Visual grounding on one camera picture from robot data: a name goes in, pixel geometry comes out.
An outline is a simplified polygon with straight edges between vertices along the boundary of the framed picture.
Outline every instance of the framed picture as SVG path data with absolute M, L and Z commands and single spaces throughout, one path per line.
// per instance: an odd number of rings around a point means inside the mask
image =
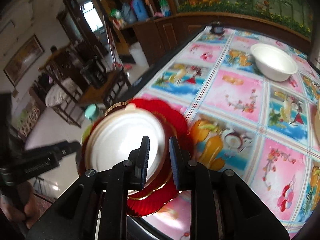
M 33 35 L 17 53 L 10 59 L 4 68 L 4 73 L 16 86 L 31 65 L 44 53 L 36 35 Z

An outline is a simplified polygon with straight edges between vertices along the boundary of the table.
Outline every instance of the table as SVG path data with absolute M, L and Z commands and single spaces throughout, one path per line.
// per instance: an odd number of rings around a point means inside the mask
M 131 87 L 128 77 L 123 70 L 112 70 L 108 72 L 107 75 L 107 81 L 101 88 L 95 89 L 91 85 L 87 88 L 77 103 L 79 106 L 104 103 L 105 106 L 109 108 L 113 105 L 114 100 L 124 84 L 126 84 L 128 88 Z
M 285 43 L 234 29 L 219 38 L 209 30 L 167 54 L 121 100 L 160 98 L 184 114 L 198 161 L 214 170 L 233 169 L 292 238 L 320 199 L 320 146 L 313 128 L 319 75 L 305 54 Z M 287 52 L 298 73 L 285 82 L 264 77 L 250 55 L 258 42 Z M 142 224 L 174 240 L 188 239 L 190 212 L 186 191 Z

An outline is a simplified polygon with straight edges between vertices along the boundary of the cabinet door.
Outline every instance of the cabinet door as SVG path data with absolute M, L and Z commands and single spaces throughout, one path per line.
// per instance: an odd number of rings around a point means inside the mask
M 146 55 L 149 65 L 156 63 L 166 51 L 161 41 L 158 28 L 153 21 L 136 24 L 133 30 Z

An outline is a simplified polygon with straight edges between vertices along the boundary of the bright window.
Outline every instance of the bright window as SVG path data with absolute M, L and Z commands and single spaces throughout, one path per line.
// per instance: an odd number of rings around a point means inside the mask
M 91 1 L 83 5 L 82 13 L 93 32 L 102 27 L 102 22 Z

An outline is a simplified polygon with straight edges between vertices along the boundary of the wooden wall trim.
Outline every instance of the wooden wall trim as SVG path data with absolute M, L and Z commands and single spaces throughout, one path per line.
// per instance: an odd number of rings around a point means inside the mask
M 302 34 L 286 27 L 278 23 L 274 23 L 265 19 L 261 19 L 258 17 L 253 17 L 253 16 L 248 16 L 248 15 L 242 15 L 242 14 L 236 14 L 236 13 L 225 13 L 225 12 L 190 12 L 190 13 L 178 13 L 175 15 L 176 17 L 186 17 L 186 16 L 194 16 L 194 17 L 199 17 L 199 16 L 224 16 L 224 17 L 233 17 L 233 18 L 241 18 L 241 19 L 246 19 L 246 20 L 252 20 L 256 22 L 261 22 L 264 24 L 272 25 L 274 27 L 277 27 L 279 29 L 283 29 L 287 32 L 290 32 L 294 35 L 299 36 L 300 38 L 311 42 L 309 38 L 306 36 L 303 36 Z

